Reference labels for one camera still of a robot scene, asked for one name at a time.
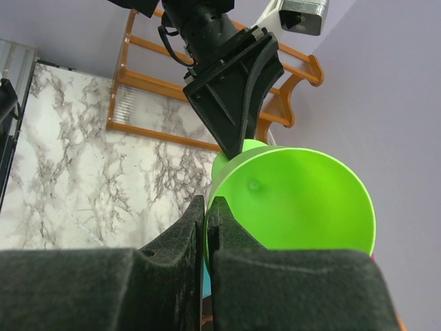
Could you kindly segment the green wine glass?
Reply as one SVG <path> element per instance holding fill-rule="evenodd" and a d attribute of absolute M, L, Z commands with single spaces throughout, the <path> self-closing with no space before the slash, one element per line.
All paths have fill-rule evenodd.
<path fill-rule="evenodd" d="M 247 139 L 214 159 L 209 206 L 226 200 L 235 220 L 270 250 L 359 250 L 372 255 L 376 216 L 367 188 L 338 159 L 308 148 Z"/>

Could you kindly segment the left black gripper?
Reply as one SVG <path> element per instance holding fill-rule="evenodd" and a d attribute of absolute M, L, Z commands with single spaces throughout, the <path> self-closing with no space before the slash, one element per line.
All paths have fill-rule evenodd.
<path fill-rule="evenodd" d="M 185 38 L 194 64 L 184 76 L 187 100 L 231 160 L 253 139 L 263 100 L 283 74 L 278 41 L 266 28 L 207 26 Z M 255 42 L 253 59 L 232 60 Z"/>

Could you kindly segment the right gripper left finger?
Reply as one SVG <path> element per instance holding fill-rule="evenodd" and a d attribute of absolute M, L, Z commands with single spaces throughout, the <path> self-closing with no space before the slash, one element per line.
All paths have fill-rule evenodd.
<path fill-rule="evenodd" d="M 135 248 L 1 253 L 2 330 L 199 330 L 205 204 Z"/>

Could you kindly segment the blue wine glass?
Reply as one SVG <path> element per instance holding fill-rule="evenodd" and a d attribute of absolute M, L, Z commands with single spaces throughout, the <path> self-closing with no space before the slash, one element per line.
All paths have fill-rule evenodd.
<path fill-rule="evenodd" d="M 203 259 L 203 287 L 202 287 L 202 297 L 205 299 L 212 295 L 211 289 L 211 279 L 207 269 L 207 264 L 205 259 Z"/>

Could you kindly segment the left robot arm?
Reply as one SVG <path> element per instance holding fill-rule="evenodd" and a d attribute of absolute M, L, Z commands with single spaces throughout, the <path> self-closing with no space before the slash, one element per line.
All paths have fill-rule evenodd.
<path fill-rule="evenodd" d="M 278 41 L 266 28 L 239 30 L 233 1 L 116 1 L 151 17 L 164 9 L 158 33 L 172 58 L 187 67 L 183 92 L 223 154 L 233 159 L 256 133 L 260 109 L 283 75 Z"/>

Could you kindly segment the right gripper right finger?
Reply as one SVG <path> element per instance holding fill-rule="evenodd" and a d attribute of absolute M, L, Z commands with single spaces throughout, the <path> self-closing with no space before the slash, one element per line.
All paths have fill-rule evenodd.
<path fill-rule="evenodd" d="M 402 330 L 375 261 L 357 250 L 268 250 L 216 197 L 206 218 L 215 330 Z"/>

